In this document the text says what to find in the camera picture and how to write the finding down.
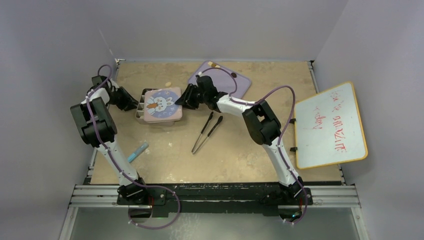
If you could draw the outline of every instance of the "black tongs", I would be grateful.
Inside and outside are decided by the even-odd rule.
[[[206,121],[206,124],[204,125],[203,129],[201,130],[199,137],[197,138],[196,142],[194,143],[193,148],[191,149],[192,154],[195,154],[203,146],[203,144],[206,142],[206,140],[209,138],[209,136],[212,134],[212,132],[215,130],[215,128],[218,126],[218,124],[220,124],[220,122],[222,122],[222,120],[224,118],[223,116],[219,116],[218,121],[216,121],[215,125],[209,131],[209,133],[207,134],[207,137],[196,148],[196,145],[198,144],[200,137],[202,136],[203,132],[205,131],[206,127],[208,126],[208,123],[212,119],[213,115],[214,115],[214,112],[212,111],[209,115],[209,118]]]

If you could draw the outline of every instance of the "red handwriting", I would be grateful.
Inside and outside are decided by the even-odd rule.
[[[346,149],[345,144],[343,143],[343,140],[346,139],[345,134],[343,133],[343,122],[342,118],[340,116],[335,116],[332,118],[334,121],[332,125],[335,127],[335,133],[334,133],[334,149],[338,152],[345,153],[348,150]]]
[[[337,90],[337,91],[333,91],[330,93],[330,97],[332,98],[332,101],[335,102],[337,100],[339,100],[340,94],[339,92],[342,90]]]
[[[334,113],[334,111],[339,111],[342,108],[343,102],[344,101],[341,101],[339,104],[337,104],[337,106],[335,106],[331,112]]]
[[[316,107],[314,109],[314,111],[316,111],[316,114],[315,114],[315,124],[316,125],[312,129],[323,129],[323,127],[320,126],[320,125],[323,124],[323,119],[325,119],[326,117],[321,116],[320,109],[318,107]]]

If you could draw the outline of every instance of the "bunny illustration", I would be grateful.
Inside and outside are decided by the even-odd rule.
[[[147,99],[147,112],[152,115],[155,112],[162,112],[164,111],[168,106],[173,105],[174,102],[172,101],[172,97],[164,98],[161,96],[158,97],[149,97]]]

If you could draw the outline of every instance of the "blue marker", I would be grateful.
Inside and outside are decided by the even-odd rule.
[[[135,150],[129,157],[128,157],[128,162],[131,163],[132,161],[134,161],[134,159],[136,159],[140,154],[142,154],[142,152],[144,152],[144,150],[146,150],[146,148],[149,146],[149,144],[147,142],[144,142],[143,145],[141,145],[141,147],[137,148],[137,150]]]

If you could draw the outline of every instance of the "white robot arm segment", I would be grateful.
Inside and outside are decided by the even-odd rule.
[[[108,149],[110,149],[110,154],[112,155],[113,159],[115,160],[116,164],[121,168],[121,170],[126,173],[126,175],[132,179],[133,181],[137,180],[139,178],[139,175],[137,173],[137,170],[130,165],[127,158],[124,155],[124,152],[122,151],[121,147],[118,144],[117,137],[115,136],[113,142],[105,142],[104,143]],[[113,171],[118,176],[119,185],[120,186],[128,186],[132,184],[130,180],[125,178],[116,167],[114,167],[114,163],[112,162],[111,157],[108,154],[108,149],[106,149],[103,145],[100,145],[99,147],[96,147],[101,154],[106,158],[107,162],[113,167]]]
[[[240,103],[235,103],[231,101],[230,98]],[[228,113],[238,117],[243,117],[243,112],[252,107],[249,104],[254,103],[255,102],[253,101],[245,101],[238,98],[230,97],[229,95],[225,95],[218,100],[217,106],[222,113]],[[296,178],[299,177],[299,174],[292,166],[292,162],[290,161],[290,158],[286,150],[284,149],[283,143],[281,143],[281,152],[284,156],[284,159],[287,161],[288,165],[291,168],[287,169],[283,159],[280,156],[280,153],[278,152],[278,137],[272,141],[271,145],[263,144],[262,147],[265,149],[266,153],[269,156],[269,159],[272,162],[272,165],[275,168],[279,183],[281,183],[285,187],[294,184],[296,182],[296,179],[292,176],[290,170],[294,173]]]

